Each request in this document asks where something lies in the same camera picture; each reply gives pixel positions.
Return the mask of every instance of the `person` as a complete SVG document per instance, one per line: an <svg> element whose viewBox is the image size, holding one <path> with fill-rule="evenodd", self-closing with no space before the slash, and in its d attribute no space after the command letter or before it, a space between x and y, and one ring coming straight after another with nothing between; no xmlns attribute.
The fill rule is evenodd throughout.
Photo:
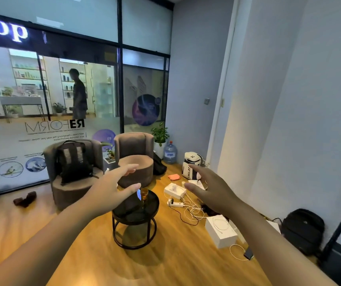
<svg viewBox="0 0 341 286"><path fill-rule="evenodd" d="M0 286L46 285L83 228L92 219L113 210L140 188L140 184L135 184L123 191L116 189L117 181L123 175L135 172L137 167L137 164L130 164L107 172L84 197L63 210L4 260L0 264ZM208 168L190 167L200 173L209 187L206 191L191 183L185 183L185 187L211 209L234 222L272 285L336 285L258 212L241 201L221 177Z"/></svg>
<svg viewBox="0 0 341 286"><path fill-rule="evenodd" d="M73 119L86 118L87 111L87 94L86 87L79 79L79 71L75 68L69 70L69 74L72 80L74 80L73 87Z"/></svg>

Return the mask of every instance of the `black hair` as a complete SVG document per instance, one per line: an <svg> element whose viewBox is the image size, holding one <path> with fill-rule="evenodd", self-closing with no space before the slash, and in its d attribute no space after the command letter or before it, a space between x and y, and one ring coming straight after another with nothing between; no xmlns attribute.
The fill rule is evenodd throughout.
<svg viewBox="0 0 341 286"><path fill-rule="evenodd" d="M70 70L69 70L69 73L70 74L76 74L76 75L78 75L79 76L79 71L78 70L76 70L75 68L71 68Z"/></svg>

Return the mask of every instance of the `white yonex bag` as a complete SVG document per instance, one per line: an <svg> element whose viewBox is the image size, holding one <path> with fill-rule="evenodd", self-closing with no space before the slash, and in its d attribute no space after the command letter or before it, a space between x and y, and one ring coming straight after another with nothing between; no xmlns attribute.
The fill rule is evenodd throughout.
<svg viewBox="0 0 341 286"><path fill-rule="evenodd" d="M198 153L188 152L185 153L184 163L182 164L182 175L188 180L199 180L201 175L189 167L189 164L202 165L202 156Z"/></svg>

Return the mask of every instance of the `bottle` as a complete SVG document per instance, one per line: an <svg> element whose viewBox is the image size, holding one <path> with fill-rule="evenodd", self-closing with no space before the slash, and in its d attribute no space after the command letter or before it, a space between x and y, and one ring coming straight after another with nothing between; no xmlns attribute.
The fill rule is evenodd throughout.
<svg viewBox="0 0 341 286"><path fill-rule="evenodd" d="M164 149L164 163L172 164L177 161L177 148L173 145L173 142L170 141L169 144L165 146Z"/></svg>

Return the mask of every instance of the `left hand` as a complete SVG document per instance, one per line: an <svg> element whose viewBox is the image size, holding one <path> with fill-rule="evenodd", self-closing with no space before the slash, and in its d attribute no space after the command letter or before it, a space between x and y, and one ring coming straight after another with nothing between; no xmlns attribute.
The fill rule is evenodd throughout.
<svg viewBox="0 0 341 286"><path fill-rule="evenodd" d="M131 185L123 191L118 191L116 187L116 183L122 176L134 173L138 166L138 164L129 164L116 168L105 173L92 185L84 197L79 200L83 207L87 208L92 218L112 211L141 187L140 183Z"/></svg>

